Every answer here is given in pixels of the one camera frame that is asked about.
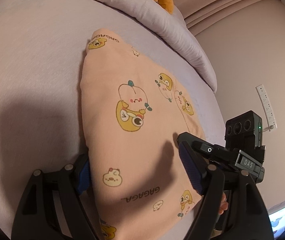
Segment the person right hand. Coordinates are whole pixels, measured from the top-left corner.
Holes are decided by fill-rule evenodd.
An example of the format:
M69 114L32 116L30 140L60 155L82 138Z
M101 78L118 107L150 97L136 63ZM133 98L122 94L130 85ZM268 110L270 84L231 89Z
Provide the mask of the person right hand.
M224 211L228 209L228 207L229 207L229 203L226 201L226 194L223 192L218 214L222 215Z

